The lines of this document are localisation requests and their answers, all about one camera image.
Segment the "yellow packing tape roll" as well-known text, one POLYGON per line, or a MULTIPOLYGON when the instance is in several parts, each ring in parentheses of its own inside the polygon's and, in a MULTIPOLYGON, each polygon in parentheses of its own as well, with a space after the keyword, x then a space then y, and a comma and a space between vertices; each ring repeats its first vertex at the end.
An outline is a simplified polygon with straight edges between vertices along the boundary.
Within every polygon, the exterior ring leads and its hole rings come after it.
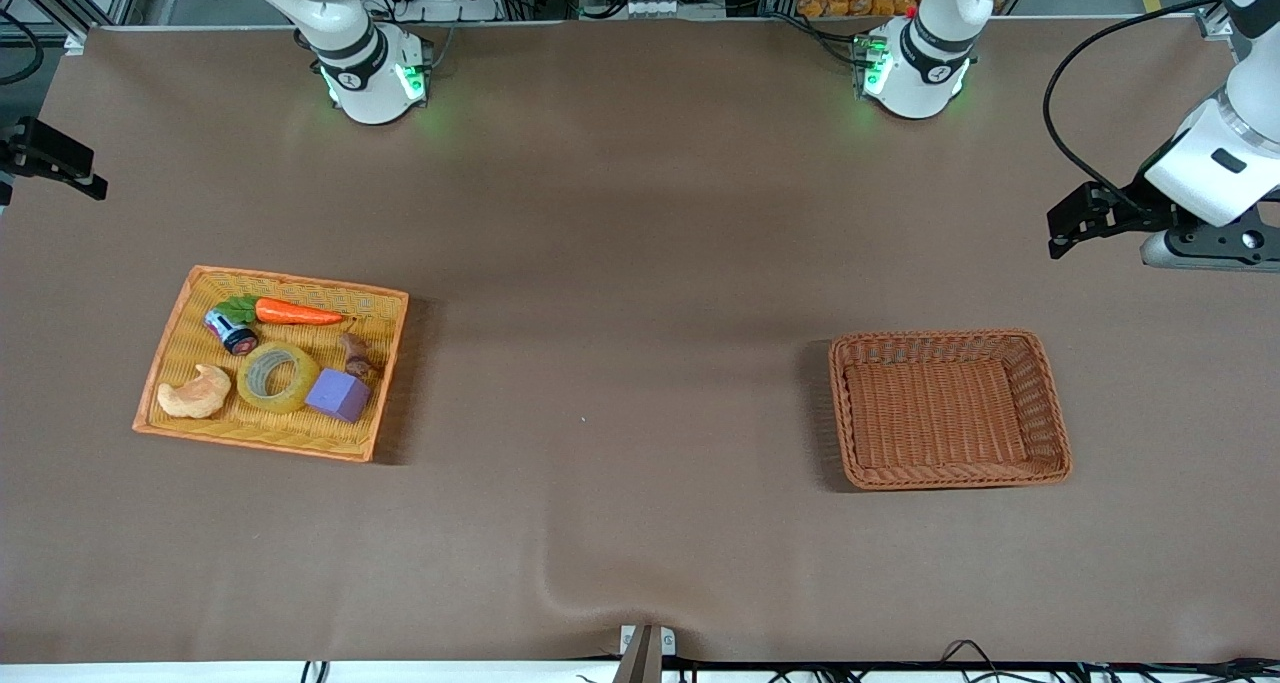
POLYGON ((292 414, 305 405, 320 377, 320 365, 292 344, 261 344, 241 365, 236 388, 243 402, 271 414, 292 414))

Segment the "blue cylindrical battery toy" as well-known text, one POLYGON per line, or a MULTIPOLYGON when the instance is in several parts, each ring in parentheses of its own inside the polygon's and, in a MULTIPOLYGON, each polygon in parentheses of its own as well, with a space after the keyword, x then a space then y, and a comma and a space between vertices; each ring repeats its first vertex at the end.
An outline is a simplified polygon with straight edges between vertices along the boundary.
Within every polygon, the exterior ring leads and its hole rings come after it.
POLYGON ((248 324, 237 322, 229 313, 209 310, 204 315, 204 324, 230 356, 248 356, 259 347, 259 336, 253 329, 248 324))

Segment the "brown wicker basket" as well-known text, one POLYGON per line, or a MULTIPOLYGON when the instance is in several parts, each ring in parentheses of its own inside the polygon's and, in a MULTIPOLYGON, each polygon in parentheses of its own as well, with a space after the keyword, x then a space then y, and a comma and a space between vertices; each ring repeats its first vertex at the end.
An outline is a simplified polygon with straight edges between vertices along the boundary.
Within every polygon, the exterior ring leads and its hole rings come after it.
POLYGON ((833 338, 828 363, 859 490, 1030 487, 1073 472, 1050 359, 1027 329, 855 333, 833 338))

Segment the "beige croissant toy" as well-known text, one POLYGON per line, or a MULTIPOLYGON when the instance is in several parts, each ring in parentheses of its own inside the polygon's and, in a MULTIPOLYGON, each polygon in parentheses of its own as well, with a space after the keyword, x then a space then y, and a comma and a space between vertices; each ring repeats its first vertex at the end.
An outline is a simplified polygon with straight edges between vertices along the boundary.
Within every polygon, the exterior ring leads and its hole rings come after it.
POLYGON ((195 365, 196 376, 182 386, 160 382, 156 388, 156 404, 169 417, 184 420, 207 420, 221 411, 232 390, 232 379, 215 365, 195 365))

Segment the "orange toy carrot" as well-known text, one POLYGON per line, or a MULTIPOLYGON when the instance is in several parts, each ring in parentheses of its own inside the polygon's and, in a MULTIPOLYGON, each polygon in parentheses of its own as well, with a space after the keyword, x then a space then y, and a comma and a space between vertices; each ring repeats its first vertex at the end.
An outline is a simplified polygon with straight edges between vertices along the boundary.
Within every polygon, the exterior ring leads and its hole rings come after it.
POLYGON ((237 326, 250 324, 274 324, 274 326, 335 326, 344 317, 337 311, 310 308, 305 304, 288 303, 276 297, 234 295, 221 301, 214 308, 215 313, 237 326))

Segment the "yellow woven tray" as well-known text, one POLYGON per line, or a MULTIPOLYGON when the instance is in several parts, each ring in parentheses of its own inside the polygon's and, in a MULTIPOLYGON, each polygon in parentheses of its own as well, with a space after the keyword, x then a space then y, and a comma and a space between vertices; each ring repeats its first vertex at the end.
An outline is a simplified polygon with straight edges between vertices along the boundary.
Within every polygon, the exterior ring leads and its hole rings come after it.
POLYGON ((288 276, 266 270, 209 267, 189 270, 151 361, 133 428, 138 434, 223 443, 269 451, 291 451, 334 460, 372 460, 397 368, 410 310, 407 292, 358 285, 335 279, 288 276), (292 344, 306 350, 320 368, 343 370, 342 333, 365 336, 381 376, 364 379, 372 395, 357 423, 333 420, 302 405, 292 414, 271 414, 243 402, 237 372, 247 356, 230 356, 204 324, 204 315, 234 295, 276 297, 288 303, 342 313, 335 326, 274 326, 250 324, 261 344, 292 344), (221 411, 207 420, 169 417, 156 404, 160 382, 182 386, 196 376, 195 365, 215 365, 232 379, 221 411))

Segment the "brown mushroom toy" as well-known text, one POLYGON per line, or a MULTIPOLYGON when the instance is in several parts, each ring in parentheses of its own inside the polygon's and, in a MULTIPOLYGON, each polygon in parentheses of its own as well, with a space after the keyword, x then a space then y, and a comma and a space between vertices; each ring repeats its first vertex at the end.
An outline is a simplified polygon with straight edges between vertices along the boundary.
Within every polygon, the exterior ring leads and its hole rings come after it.
POLYGON ((339 344, 344 350, 344 373, 355 379, 381 376, 381 368, 372 359, 371 347, 365 336, 356 335, 356 333, 342 333, 339 344))

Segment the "purple foam cube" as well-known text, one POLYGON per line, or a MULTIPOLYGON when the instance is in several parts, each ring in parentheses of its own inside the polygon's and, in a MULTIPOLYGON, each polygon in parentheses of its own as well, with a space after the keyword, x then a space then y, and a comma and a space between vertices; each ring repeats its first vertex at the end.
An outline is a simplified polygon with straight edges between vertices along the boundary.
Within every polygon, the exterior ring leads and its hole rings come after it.
POLYGON ((372 391, 362 379, 346 373, 344 370, 323 368, 303 405, 333 420, 355 425, 369 404, 372 391))

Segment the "table cover cloth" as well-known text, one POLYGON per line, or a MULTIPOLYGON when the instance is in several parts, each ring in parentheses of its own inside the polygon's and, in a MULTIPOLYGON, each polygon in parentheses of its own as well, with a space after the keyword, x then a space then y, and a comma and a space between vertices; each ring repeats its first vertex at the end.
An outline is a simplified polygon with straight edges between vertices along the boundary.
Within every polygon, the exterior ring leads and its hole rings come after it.
POLYGON ((1098 19, 998 19, 931 122, 776 22, 458 31, 361 127, 285 31, 96 31, 0 214, 0 661, 1280 657, 1280 276, 1053 262, 1098 19), (136 434, 196 265, 411 295, 372 464, 136 434), (827 344, 1024 327, 1074 468, 867 492, 827 344))

